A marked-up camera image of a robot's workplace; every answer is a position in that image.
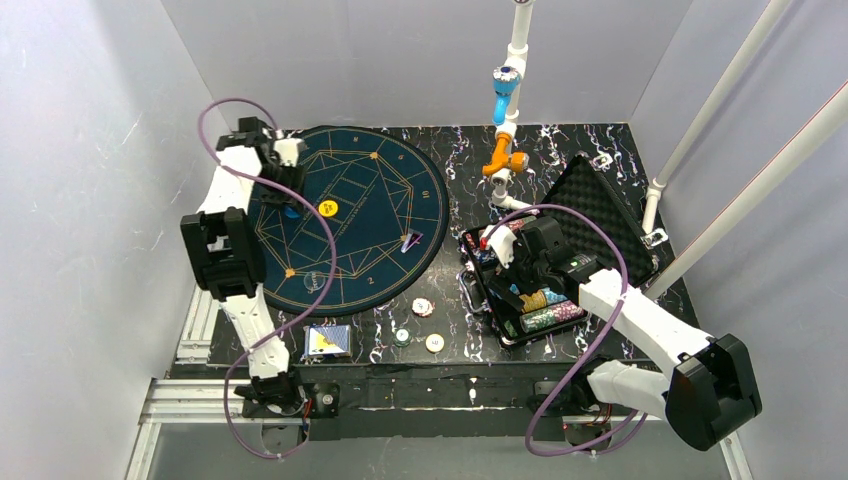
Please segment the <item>blue small blind button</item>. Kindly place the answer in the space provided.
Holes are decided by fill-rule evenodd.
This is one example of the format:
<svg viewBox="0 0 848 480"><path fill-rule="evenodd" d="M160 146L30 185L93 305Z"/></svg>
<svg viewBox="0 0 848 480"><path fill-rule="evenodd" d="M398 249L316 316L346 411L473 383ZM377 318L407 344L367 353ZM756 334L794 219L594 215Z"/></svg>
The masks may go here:
<svg viewBox="0 0 848 480"><path fill-rule="evenodd" d="M299 219L301 217L301 214L297 210L289 206L284 208L284 214L290 219Z"/></svg>

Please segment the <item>yellow big blind button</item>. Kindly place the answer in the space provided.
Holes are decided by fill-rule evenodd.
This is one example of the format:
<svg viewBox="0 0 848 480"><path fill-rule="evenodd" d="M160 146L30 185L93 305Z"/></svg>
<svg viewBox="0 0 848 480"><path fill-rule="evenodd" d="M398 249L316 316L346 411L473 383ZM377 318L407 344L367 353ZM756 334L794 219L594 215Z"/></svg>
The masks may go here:
<svg viewBox="0 0 848 480"><path fill-rule="evenodd" d="M339 210L339 204L332 199L324 200L318 205L318 211L324 218L332 218L336 216Z"/></svg>

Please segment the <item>clear dealer button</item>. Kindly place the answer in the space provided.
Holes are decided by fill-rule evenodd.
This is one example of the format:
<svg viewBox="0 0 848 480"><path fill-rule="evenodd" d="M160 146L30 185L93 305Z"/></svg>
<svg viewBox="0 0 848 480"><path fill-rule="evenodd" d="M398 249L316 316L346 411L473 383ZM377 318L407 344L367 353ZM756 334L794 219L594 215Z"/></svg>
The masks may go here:
<svg viewBox="0 0 848 480"><path fill-rule="evenodd" d="M328 276L319 271L309 271L303 276L304 288L309 294L320 292L327 284Z"/></svg>

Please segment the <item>red and white poker chip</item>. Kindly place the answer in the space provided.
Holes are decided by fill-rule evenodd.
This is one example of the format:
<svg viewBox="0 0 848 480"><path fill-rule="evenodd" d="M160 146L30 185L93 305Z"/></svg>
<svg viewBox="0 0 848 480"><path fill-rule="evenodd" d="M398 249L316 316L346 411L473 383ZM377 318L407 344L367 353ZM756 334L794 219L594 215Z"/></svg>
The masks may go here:
<svg viewBox="0 0 848 480"><path fill-rule="evenodd" d="M419 317L429 317L434 313L434 304L426 298L416 298L411 304L412 312Z"/></svg>

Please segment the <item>yellow poker chip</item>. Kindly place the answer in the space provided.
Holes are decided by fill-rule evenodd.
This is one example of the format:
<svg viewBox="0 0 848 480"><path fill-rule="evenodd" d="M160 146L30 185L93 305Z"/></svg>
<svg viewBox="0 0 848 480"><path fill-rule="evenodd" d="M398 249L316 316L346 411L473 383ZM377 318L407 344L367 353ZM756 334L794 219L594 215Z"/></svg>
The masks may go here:
<svg viewBox="0 0 848 480"><path fill-rule="evenodd" d="M433 333L428 335L425 339L425 347L430 353L439 353L444 349L444 346L445 340L440 334Z"/></svg>

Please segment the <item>green poker chip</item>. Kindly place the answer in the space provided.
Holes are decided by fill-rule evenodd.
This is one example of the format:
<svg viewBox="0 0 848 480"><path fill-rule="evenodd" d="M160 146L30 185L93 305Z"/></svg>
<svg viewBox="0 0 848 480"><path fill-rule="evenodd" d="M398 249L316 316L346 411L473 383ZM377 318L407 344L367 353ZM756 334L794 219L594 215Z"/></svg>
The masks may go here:
<svg viewBox="0 0 848 480"><path fill-rule="evenodd" d="M409 330L399 328L394 332L393 344L399 348L407 347L412 341L412 335Z"/></svg>

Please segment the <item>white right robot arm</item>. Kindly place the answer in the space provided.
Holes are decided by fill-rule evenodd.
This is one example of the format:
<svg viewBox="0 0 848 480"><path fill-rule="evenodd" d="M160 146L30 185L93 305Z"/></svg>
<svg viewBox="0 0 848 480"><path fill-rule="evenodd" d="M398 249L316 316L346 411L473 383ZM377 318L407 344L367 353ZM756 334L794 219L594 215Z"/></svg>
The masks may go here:
<svg viewBox="0 0 848 480"><path fill-rule="evenodd" d="M715 337L670 314L629 282L623 254L585 215L584 222L610 248L618 266L576 253L559 223L543 216L518 231L505 221L487 229L493 250L511 283L547 286L605 326L585 353L536 407L525 433L531 453L555 451L533 442L536 425L561 393L579 405L620 405L633 414L666 421L690 447L707 451L762 413L751 357L736 336Z"/></svg>

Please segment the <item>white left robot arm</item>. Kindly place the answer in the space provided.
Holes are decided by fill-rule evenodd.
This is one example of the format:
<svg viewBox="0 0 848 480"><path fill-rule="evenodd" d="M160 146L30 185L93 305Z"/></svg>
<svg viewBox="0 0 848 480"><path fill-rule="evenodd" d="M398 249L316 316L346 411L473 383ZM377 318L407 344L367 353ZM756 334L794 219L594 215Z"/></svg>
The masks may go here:
<svg viewBox="0 0 848 480"><path fill-rule="evenodd" d="M198 287L217 300L233 324L247 354L250 384L236 394L263 405L289 409L302 401L291 375L285 343L274 335L274 323L262 290L267 269L248 210L254 179L265 173L292 172L279 165L278 135L257 117L238 120L237 129L219 138L223 155L206 197L194 214L183 216L180 231Z"/></svg>

